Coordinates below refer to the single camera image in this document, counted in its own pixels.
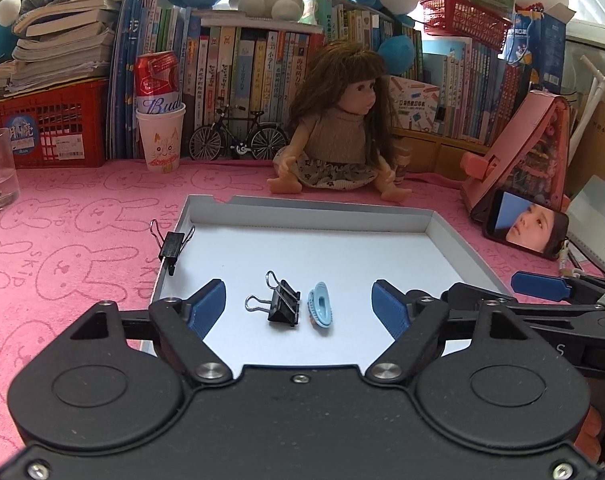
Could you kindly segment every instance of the paper cup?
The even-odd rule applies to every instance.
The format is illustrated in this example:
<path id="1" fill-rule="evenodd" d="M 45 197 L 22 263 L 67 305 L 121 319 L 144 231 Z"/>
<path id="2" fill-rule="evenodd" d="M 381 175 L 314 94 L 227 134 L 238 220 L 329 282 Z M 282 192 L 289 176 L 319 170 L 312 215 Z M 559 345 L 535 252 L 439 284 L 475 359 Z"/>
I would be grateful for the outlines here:
<path id="1" fill-rule="evenodd" d="M 184 116 L 185 104 L 166 114 L 143 114 L 136 110 L 138 130 L 149 171 L 169 173 L 178 169 Z"/>

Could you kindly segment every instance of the pink case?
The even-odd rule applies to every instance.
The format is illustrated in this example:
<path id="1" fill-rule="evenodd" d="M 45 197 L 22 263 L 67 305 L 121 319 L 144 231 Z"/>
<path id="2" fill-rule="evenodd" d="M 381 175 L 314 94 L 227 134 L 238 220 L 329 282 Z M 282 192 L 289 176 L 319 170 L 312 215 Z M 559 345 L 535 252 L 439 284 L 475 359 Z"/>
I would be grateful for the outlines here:
<path id="1" fill-rule="evenodd" d="M 487 155 L 463 156 L 461 168 L 469 178 L 461 194 L 471 219 L 484 220 L 498 187 L 560 211 L 568 149 L 567 101 L 547 92 L 529 92 Z"/>

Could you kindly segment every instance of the phone screen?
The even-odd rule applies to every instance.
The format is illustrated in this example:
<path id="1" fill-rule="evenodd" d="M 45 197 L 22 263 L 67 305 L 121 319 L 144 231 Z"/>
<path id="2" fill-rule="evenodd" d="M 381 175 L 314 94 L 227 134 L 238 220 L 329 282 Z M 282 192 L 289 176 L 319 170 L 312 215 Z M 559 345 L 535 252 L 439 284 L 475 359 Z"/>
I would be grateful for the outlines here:
<path id="1" fill-rule="evenodd" d="M 554 258 L 567 236 L 566 214 L 505 190 L 494 194 L 484 234 L 497 242 Z"/>

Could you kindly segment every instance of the doll's foot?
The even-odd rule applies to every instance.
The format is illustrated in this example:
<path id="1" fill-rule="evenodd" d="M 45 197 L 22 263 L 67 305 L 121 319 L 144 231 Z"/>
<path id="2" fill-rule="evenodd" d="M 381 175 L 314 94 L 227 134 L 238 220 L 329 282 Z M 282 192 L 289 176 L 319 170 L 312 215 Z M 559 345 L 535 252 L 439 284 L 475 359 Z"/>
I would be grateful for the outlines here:
<path id="1" fill-rule="evenodd" d="M 266 184 L 274 194 L 293 194 L 300 193 L 303 190 L 303 184 L 293 174 L 292 178 L 283 178 L 281 176 L 278 178 L 268 178 Z"/>
<path id="2" fill-rule="evenodd" d="M 381 199 L 387 202 L 401 203 L 411 194 L 410 189 L 404 187 L 396 187 L 394 185 L 388 186 L 381 193 Z"/>

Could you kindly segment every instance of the blue round sticker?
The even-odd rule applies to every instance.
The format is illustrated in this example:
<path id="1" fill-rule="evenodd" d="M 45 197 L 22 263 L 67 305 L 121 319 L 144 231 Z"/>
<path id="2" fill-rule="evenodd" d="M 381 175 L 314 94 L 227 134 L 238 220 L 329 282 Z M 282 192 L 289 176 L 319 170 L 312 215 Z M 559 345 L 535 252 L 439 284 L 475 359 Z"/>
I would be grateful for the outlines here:
<path id="1" fill-rule="evenodd" d="M 14 155 L 31 153 L 38 145 L 38 126 L 32 116 L 13 115 L 5 121 L 5 128 L 9 128 Z"/>

